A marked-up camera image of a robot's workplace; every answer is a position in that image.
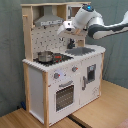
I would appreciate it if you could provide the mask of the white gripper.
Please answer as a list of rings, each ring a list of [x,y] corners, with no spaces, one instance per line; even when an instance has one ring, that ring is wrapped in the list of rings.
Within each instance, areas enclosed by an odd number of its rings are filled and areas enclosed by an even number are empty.
[[[78,36],[77,29],[72,25],[71,21],[64,21],[57,30],[57,35],[60,37],[76,38]]]

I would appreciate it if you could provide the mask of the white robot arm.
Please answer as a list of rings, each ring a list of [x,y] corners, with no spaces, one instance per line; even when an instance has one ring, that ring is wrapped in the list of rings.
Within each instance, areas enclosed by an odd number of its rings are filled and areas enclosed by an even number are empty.
[[[86,36],[93,39],[100,39],[126,31],[128,31],[128,11],[120,23],[106,26],[102,15],[92,6],[85,4],[78,10],[71,21],[63,22],[57,31],[57,35],[83,40]]]

